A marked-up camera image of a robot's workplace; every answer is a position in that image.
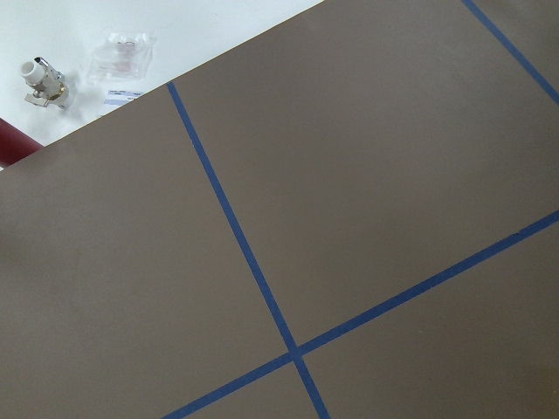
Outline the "white and brass fitting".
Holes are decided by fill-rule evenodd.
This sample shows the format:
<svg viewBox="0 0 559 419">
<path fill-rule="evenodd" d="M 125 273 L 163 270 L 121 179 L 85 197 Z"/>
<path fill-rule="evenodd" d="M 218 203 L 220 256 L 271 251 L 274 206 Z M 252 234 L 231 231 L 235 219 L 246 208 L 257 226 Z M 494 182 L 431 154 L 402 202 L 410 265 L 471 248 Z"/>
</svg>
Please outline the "white and brass fitting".
<svg viewBox="0 0 559 419">
<path fill-rule="evenodd" d="M 19 66 L 20 76 L 31 89 L 24 100 L 34 106 L 57 106 L 61 109 L 69 105 L 70 87 L 62 72 L 56 70 L 44 58 L 35 57 Z"/>
</svg>

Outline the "dark red cylinder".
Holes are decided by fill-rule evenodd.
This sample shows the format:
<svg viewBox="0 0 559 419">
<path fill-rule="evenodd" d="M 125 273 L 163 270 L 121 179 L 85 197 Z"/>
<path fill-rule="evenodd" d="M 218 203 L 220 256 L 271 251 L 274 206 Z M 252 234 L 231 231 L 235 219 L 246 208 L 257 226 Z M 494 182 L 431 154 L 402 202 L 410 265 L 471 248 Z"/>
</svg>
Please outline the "dark red cylinder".
<svg viewBox="0 0 559 419">
<path fill-rule="evenodd" d="M 1 168 L 8 168 L 14 163 L 39 151 L 43 146 L 29 135 L 18 130 L 9 122 L 1 119 L 0 123 L 0 162 Z"/>
</svg>

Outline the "white paper label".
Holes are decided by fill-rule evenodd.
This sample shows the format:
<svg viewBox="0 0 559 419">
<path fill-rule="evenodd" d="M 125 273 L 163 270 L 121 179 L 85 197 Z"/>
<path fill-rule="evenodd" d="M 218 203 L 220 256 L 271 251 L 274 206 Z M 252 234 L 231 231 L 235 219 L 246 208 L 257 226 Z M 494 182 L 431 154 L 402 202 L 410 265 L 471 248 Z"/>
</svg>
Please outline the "white paper label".
<svg viewBox="0 0 559 419">
<path fill-rule="evenodd" d="M 105 106 L 123 106 L 128 102 L 141 97 L 144 92 L 130 90 L 108 90 L 103 100 Z"/>
</svg>

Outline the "clear plastic bag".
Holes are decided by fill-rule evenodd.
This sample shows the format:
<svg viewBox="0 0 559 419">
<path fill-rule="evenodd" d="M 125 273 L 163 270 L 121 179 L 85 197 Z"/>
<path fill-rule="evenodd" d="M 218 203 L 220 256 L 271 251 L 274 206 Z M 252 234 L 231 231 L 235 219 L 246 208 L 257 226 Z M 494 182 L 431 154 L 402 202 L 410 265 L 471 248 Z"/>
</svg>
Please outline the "clear plastic bag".
<svg viewBox="0 0 559 419">
<path fill-rule="evenodd" d="M 113 31 L 95 46 L 86 60 L 84 80 L 105 81 L 144 79 L 153 58 L 156 42 L 152 32 Z"/>
</svg>

